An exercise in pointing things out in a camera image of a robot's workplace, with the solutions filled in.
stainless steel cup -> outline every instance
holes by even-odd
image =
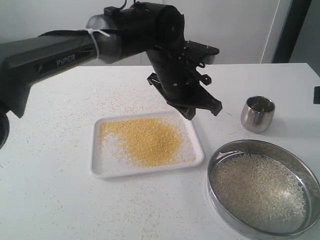
[[[252,96],[247,99],[241,112],[241,123],[253,133],[261,133],[270,127],[276,105],[264,96]]]

yellow grain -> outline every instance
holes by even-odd
[[[175,154],[183,142],[178,127],[163,118],[104,122],[99,130],[101,146],[109,134],[116,136],[116,142],[108,142],[117,147],[116,157],[140,168],[176,164]]]

bowl rim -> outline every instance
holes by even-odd
[[[320,214],[317,216],[317,219],[313,221],[312,224],[310,224],[310,226],[300,230],[300,231],[295,231],[293,233],[275,233],[275,232],[269,232],[269,231],[264,231],[264,230],[261,230],[259,228],[256,228],[256,227],[253,227],[247,223],[245,223],[244,221],[240,220],[239,218],[237,218],[234,214],[232,214],[225,206],[224,204],[220,201],[220,199],[218,198],[218,196],[216,195],[216,192],[214,191],[214,187],[213,187],[213,184],[212,184],[212,181],[211,181],[211,178],[210,178],[210,173],[214,167],[214,165],[217,164],[217,155],[218,153],[223,149],[225,148],[226,146],[229,146],[229,145],[233,145],[233,144],[237,144],[237,143],[243,143],[243,142],[246,142],[246,143],[260,143],[260,144],[267,144],[267,145],[270,145],[272,147],[275,147],[275,148],[278,148],[284,152],[287,152],[289,155],[293,156],[296,160],[298,160],[302,165],[303,167],[305,167],[305,169],[309,172],[309,174],[312,176],[312,178],[315,180],[315,182],[317,183],[317,188],[320,190],[320,184],[319,184],[319,181],[318,179],[316,178],[315,174],[310,170],[310,168],[300,159],[298,158],[296,155],[292,154],[290,151],[284,149],[283,147],[280,147],[278,145],[275,145],[271,142],[267,142],[267,141],[261,141],[261,140],[256,140],[256,139],[240,139],[240,140],[235,140],[235,141],[231,141],[231,142],[228,142],[224,145],[222,145],[221,147],[219,147],[215,152],[214,154],[212,155],[212,157],[210,158],[209,160],[209,163],[208,163],[208,167],[207,167],[207,179],[208,179],[208,187],[209,187],[209,190],[211,190],[212,192],[212,195],[214,196],[214,198],[217,200],[217,202],[219,203],[219,205],[222,207],[222,209],[224,211],[226,211],[230,216],[232,216],[232,218],[234,220],[236,220],[237,222],[239,222],[242,226],[245,226],[246,228],[250,228],[250,229],[253,229],[255,231],[257,231],[258,233],[260,234],[264,234],[264,235],[268,235],[268,236],[274,236],[274,237],[298,237],[300,236],[301,234],[305,233],[306,231],[308,231],[310,228],[312,228],[317,222],[318,220],[320,219]],[[220,213],[219,211],[217,211],[218,214],[224,219],[226,220]]]

robotic arm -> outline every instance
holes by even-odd
[[[215,116],[220,112],[221,102],[200,85],[209,85],[211,78],[196,70],[212,64],[219,49],[185,41],[184,16],[174,6],[124,6],[105,7],[103,14],[90,18],[86,28],[102,33],[58,30],[0,44],[0,148],[9,134],[6,113],[23,116],[32,85],[95,58],[111,64],[146,52],[155,71],[149,84],[186,119],[197,108]]]

table surface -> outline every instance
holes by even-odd
[[[9,114],[0,150],[0,235],[4,240],[245,240],[212,208],[210,156],[223,144],[257,139],[301,158],[320,179],[319,77],[305,63],[211,65],[206,89],[222,101],[215,117],[193,120],[206,154],[197,167],[110,180],[89,172],[94,122],[171,110],[147,83],[151,66],[77,67],[32,87],[22,119]],[[250,96],[276,104],[271,127],[246,131],[240,112]],[[318,239],[320,223],[299,239]]]

